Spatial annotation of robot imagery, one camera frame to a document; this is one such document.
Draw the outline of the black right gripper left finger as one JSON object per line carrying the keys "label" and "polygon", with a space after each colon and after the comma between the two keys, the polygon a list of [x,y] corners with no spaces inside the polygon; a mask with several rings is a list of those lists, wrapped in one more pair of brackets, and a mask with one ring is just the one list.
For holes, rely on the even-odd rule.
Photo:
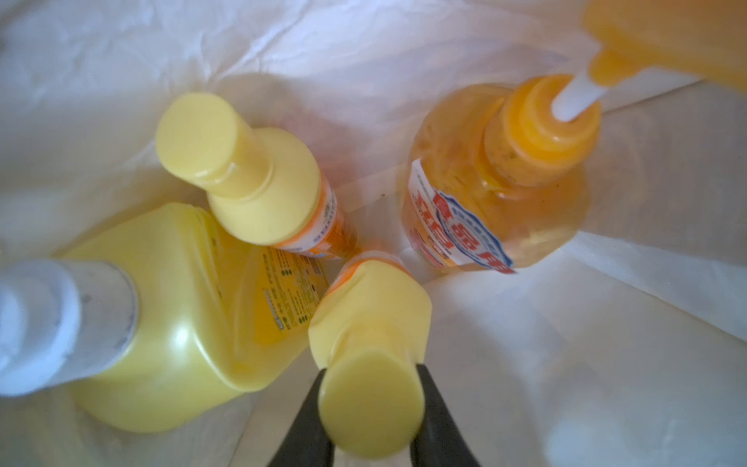
{"label": "black right gripper left finger", "polygon": [[268,467],[331,467],[335,445],[327,435],[319,414],[318,399],[326,371],[314,380],[283,442]]}

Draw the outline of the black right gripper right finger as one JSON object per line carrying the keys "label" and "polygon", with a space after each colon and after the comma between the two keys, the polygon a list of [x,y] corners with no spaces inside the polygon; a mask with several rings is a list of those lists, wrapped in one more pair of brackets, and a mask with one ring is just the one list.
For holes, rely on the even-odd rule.
{"label": "black right gripper right finger", "polygon": [[480,467],[454,422],[433,377],[423,364],[416,366],[424,391],[423,422],[410,443],[415,467]]}

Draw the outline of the yellow cap juice bottle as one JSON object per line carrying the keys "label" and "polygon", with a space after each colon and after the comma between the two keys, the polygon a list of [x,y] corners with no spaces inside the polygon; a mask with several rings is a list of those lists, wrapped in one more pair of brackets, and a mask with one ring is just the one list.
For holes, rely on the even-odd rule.
{"label": "yellow cap juice bottle", "polygon": [[251,128],[225,99],[187,93],[165,111],[156,152],[175,177],[206,192],[240,241],[314,258],[353,255],[358,238],[311,151],[281,128]]}
{"label": "yellow cap juice bottle", "polygon": [[351,258],[309,325],[309,347],[323,371],[322,425],[342,451],[389,457],[416,437],[425,413],[418,365],[425,359],[433,305],[393,254]]}

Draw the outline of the yellow dish soap pump bottle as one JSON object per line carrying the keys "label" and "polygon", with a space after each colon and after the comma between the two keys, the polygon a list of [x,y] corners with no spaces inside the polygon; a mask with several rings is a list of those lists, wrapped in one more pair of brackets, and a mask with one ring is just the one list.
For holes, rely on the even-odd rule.
{"label": "yellow dish soap pump bottle", "polygon": [[111,426],[169,430],[273,383],[327,286],[318,261],[166,204],[2,270],[1,393],[65,385]]}

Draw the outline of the orange dish soap pump bottle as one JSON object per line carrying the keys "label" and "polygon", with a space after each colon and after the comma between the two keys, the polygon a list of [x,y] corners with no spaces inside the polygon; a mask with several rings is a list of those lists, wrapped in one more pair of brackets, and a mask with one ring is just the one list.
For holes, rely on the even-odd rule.
{"label": "orange dish soap pump bottle", "polygon": [[402,221],[430,267],[514,274],[570,241],[589,209],[601,99],[641,71],[746,87],[742,1],[591,1],[583,24],[600,49],[578,74],[472,85],[424,119]]}

